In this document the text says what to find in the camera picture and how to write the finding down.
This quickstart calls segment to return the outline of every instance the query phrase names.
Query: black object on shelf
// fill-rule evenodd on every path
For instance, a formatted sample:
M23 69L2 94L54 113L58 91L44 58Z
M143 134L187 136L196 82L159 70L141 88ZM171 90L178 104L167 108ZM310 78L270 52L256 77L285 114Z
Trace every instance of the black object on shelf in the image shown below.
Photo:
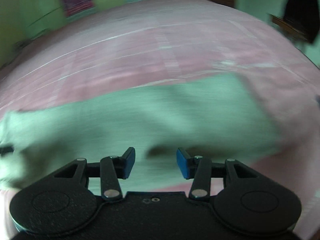
M320 30L318 0L288 0L283 20L313 43Z

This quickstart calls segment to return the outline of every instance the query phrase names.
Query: pink fabric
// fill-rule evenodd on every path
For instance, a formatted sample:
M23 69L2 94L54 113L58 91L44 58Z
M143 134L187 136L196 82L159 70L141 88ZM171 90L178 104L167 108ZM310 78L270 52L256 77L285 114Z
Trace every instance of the pink fabric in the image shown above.
M282 131L283 151L253 167L301 198L296 232L309 239L320 227L320 71L243 12L206 0L148 0L69 24L0 71L0 117L230 71L246 79Z
M10 240L18 232L9 211L10 201L16 193L15 190L0 190L0 237L2 240Z

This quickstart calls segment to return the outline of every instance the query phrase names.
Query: screw hole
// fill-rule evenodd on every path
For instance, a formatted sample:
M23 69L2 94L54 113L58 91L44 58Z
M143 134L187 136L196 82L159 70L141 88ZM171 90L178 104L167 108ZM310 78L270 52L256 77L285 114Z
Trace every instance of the screw hole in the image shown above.
M145 203L145 204L150 204L150 203L151 203L151 200L150 200L149 198L144 198L144 199L142 200L142 202Z
M153 197L153 198L151 199L151 201L153 201L153 202L159 202L159 201L160 201L160 198Z

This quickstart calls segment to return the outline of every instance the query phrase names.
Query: pink bedsheet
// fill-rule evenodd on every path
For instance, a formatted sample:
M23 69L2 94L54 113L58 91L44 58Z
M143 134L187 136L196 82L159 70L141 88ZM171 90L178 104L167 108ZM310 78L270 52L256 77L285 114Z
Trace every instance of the pink bedsheet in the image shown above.
M287 147L253 167L298 194L296 232L309 239L320 226L320 71L243 12L206 0L149 0L69 24L0 71L0 117L229 71L247 79L280 124Z

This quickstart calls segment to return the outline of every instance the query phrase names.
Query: green towel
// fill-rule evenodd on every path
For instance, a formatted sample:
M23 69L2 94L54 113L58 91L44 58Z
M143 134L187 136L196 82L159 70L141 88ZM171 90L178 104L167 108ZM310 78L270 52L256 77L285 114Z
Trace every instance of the green towel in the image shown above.
M135 166L121 182L124 192L183 182L175 160L178 147L215 162L236 158L250 163L276 153L280 139L275 122L232 73L133 88L46 110L12 111L0 126L1 145L15 147L0 160L0 179L13 173L33 182L75 158L98 162L135 147ZM99 180L89 188L99 194Z

